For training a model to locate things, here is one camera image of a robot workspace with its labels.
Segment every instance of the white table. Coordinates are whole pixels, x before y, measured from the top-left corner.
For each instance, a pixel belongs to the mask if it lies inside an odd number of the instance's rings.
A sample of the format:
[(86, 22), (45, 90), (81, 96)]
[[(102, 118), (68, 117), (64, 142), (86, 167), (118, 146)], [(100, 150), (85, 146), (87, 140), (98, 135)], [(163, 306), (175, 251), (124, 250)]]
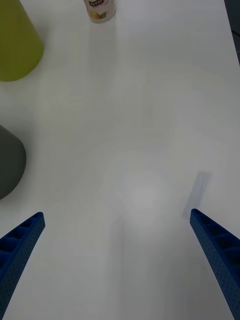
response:
[(4, 320), (231, 320), (183, 210), (240, 237), (240, 69), (223, 0), (24, 0), (45, 42), (0, 84), (0, 123), (24, 142), (0, 237), (37, 211), (46, 229)]

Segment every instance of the bottle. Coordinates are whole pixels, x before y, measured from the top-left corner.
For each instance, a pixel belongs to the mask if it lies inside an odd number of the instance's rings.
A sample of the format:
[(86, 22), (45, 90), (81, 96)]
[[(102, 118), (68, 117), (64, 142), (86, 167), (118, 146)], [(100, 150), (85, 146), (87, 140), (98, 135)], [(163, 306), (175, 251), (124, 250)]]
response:
[(115, 0), (84, 0), (88, 15), (92, 22), (101, 24), (111, 19), (115, 12)]

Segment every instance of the dark gray object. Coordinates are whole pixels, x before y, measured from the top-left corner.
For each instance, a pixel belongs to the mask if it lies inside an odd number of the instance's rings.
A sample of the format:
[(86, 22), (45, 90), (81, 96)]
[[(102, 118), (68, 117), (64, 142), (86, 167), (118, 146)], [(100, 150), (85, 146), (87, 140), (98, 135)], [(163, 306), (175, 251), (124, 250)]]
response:
[(17, 186), (24, 174), (25, 166), (24, 145), (0, 125), (0, 199)]

